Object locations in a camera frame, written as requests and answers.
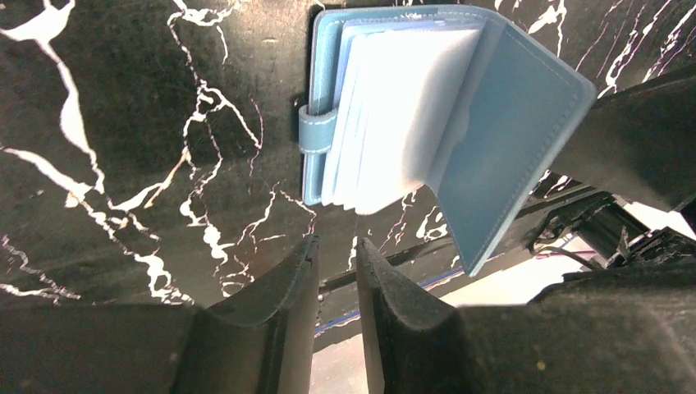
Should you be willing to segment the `blue card holder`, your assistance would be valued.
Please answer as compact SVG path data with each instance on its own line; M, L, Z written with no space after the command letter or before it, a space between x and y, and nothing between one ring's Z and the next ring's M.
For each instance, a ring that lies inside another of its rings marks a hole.
M303 201L371 215L427 186L477 274L596 100L593 83L481 7L325 10L312 32Z

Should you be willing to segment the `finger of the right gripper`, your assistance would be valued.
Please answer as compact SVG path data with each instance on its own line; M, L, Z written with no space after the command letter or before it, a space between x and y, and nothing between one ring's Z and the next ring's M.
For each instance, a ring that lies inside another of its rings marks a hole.
M663 211L695 198L695 67L600 98L552 172Z

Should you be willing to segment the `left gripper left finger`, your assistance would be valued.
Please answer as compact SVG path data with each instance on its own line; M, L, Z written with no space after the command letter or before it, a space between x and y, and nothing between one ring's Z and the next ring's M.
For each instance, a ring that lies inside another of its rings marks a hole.
M319 240L206 309L106 305L1 312L4 393L306 393Z

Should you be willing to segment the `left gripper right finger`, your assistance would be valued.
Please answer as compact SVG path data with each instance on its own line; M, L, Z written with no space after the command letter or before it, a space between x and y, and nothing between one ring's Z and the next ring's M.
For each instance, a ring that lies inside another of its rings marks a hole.
M695 260L565 275L524 305L453 307L356 248L372 393L692 393Z

